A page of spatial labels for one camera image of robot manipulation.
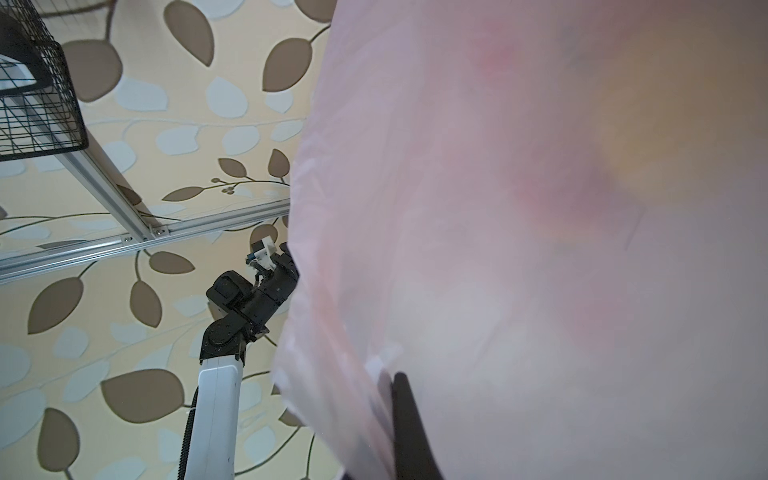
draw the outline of black wire basket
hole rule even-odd
[[[61,46],[29,0],[0,0],[0,161],[83,150]]]

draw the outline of metal frame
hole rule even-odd
[[[91,192],[120,225],[139,242],[152,240],[152,229],[144,222],[118,188],[98,167],[86,151],[75,151],[56,155],[58,161]]]
[[[79,263],[125,255],[136,250],[159,247],[166,243],[186,240],[206,233],[243,227],[270,218],[281,217],[288,214],[289,205],[290,202],[286,199],[170,223],[159,227],[156,232],[157,236],[143,242],[135,241],[130,234],[125,234],[0,260],[0,285]]]
[[[34,111],[27,110],[30,118],[39,118]],[[62,135],[52,131],[41,121],[37,122],[35,127],[41,134],[48,135],[51,141]],[[153,227],[139,215],[87,151],[67,152],[55,156],[115,218],[126,233],[0,260],[0,284],[288,214],[290,202],[281,200]]]

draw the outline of leaf-patterned wallpaper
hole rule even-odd
[[[252,241],[287,217],[0,286],[0,478],[172,480],[197,386],[205,290],[246,277]],[[287,308],[248,349],[237,478],[330,480],[338,464],[269,377]]]
[[[163,222],[287,198],[336,0],[36,0],[127,198]]]
[[[0,162],[0,260],[123,232],[55,157]]]

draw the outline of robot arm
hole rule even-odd
[[[200,348],[198,387],[187,419],[179,461],[179,480],[234,478],[234,452],[240,382],[248,342],[269,330],[266,322],[296,288],[299,273],[284,243],[275,252],[265,238],[252,246],[246,262],[258,273],[251,284],[228,271],[206,295],[225,317],[211,323]]]

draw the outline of translucent plastic bag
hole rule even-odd
[[[763,478],[767,5],[339,0],[273,376],[353,476],[401,369],[449,479]]]

